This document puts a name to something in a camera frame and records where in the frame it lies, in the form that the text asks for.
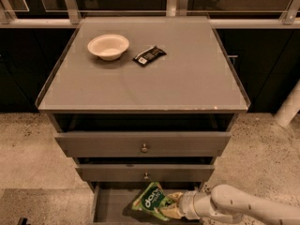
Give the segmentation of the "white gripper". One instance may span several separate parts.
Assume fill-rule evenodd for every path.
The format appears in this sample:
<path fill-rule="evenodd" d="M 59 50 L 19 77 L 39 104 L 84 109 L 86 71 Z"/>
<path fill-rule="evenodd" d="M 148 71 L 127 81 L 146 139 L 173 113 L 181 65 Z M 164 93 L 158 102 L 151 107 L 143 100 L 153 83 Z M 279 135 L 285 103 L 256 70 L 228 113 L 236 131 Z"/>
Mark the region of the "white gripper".
<path fill-rule="evenodd" d="M 174 192 L 167 195 L 177 203 L 170 204 L 160 209 L 161 213 L 168 218 L 180 219 L 185 217 L 189 220 L 210 218 L 214 214 L 211 203 L 211 195 L 197 190 Z"/>

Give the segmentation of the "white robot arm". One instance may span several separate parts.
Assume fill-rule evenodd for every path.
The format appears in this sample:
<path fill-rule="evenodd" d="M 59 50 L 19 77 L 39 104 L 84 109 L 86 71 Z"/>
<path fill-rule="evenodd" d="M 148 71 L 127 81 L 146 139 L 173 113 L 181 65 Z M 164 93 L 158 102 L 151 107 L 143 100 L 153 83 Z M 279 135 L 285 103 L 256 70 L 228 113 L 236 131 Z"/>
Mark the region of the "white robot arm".
<path fill-rule="evenodd" d="M 230 185 L 217 185 L 209 192 L 176 192 L 170 197 L 174 203 L 160 208 L 169 218 L 211 218 L 236 224 L 249 216 L 265 225 L 300 225 L 299 207 L 252 196 Z"/>

